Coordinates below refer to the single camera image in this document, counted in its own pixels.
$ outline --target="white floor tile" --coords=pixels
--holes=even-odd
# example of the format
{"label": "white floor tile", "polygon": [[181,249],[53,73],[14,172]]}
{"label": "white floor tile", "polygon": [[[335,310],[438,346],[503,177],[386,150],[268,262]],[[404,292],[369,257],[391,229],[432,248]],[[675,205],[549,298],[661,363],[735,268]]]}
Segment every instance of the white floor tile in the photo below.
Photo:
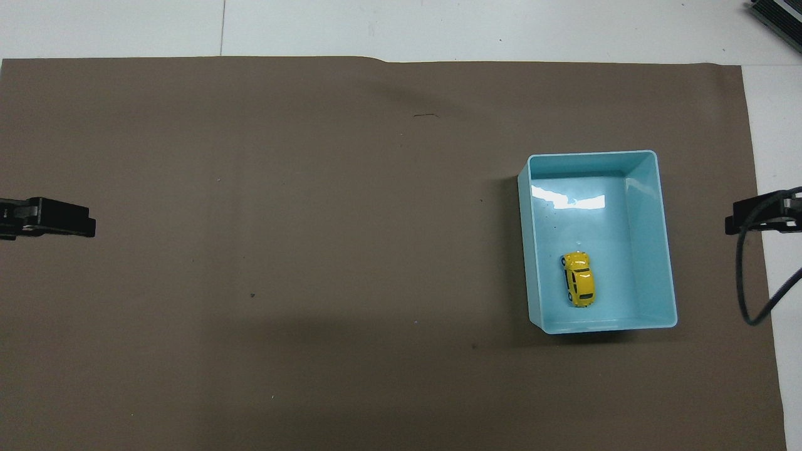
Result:
{"label": "white floor tile", "polygon": [[[802,185],[802,66],[744,67],[743,84],[749,107],[758,191],[767,193]],[[785,279],[802,266],[802,234],[764,232],[763,244],[768,288],[774,294]],[[772,324],[785,436],[789,450],[800,450],[802,285],[791,289],[775,307]]]}
{"label": "white floor tile", "polygon": [[0,58],[219,55],[223,0],[0,2]]}
{"label": "white floor tile", "polygon": [[802,63],[743,0],[228,0],[223,55]]}

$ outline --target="brown paper sheet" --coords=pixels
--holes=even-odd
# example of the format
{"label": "brown paper sheet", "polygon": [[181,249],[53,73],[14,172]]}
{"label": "brown paper sheet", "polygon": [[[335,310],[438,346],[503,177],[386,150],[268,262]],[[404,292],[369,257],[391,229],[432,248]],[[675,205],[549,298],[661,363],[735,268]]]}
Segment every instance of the brown paper sheet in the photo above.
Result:
{"label": "brown paper sheet", "polygon": [[[640,148],[678,326],[544,334],[515,176]],[[755,193],[738,67],[6,60],[0,194],[98,231],[0,243],[0,448],[784,449]]]}

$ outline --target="black device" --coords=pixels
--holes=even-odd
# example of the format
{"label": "black device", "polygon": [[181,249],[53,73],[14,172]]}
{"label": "black device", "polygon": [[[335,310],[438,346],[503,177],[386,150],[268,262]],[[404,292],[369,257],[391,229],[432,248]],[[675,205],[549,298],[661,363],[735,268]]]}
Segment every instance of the black device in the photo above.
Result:
{"label": "black device", "polygon": [[791,47],[802,52],[802,0],[752,0],[749,10]]}
{"label": "black device", "polygon": [[31,197],[26,201],[0,198],[0,240],[41,237],[44,234],[95,236],[95,220],[80,205]]}
{"label": "black device", "polygon": [[724,218],[724,233],[738,235],[738,244],[735,245],[735,289],[738,292],[741,316],[750,326],[760,324],[780,299],[800,281],[802,268],[796,270],[768,300],[760,313],[752,318],[743,295],[743,243],[747,232],[753,230],[802,232],[802,199],[796,197],[799,193],[802,193],[802,186],[737,201],[732,204],[732,216]]}

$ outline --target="toy car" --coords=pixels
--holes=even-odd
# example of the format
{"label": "toy car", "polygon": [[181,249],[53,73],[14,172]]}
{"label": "toy car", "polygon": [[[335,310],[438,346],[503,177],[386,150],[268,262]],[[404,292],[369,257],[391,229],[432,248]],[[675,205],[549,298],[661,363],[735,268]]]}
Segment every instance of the toy car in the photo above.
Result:
{"label": "toy car", "polygon": [[596,286],[590,257],[584,252],[572,252],[562,256],[565,269],[565,284],[568,285],[568,300],[575,307],[587,307],[596,300]]}

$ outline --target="plastic container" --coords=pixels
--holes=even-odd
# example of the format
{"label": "plastic container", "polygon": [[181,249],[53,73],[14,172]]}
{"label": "plastic container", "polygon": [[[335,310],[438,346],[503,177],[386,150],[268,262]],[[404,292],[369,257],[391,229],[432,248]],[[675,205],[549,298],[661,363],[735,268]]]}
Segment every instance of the plastic container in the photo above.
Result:
{"label": "plastic container", "polygon": [[[518,193],[530,321],[549,334],[677,323],[654,152],[532,155]],[[596,282],[584,308],[568,300],[560,263],[575,250]]]}

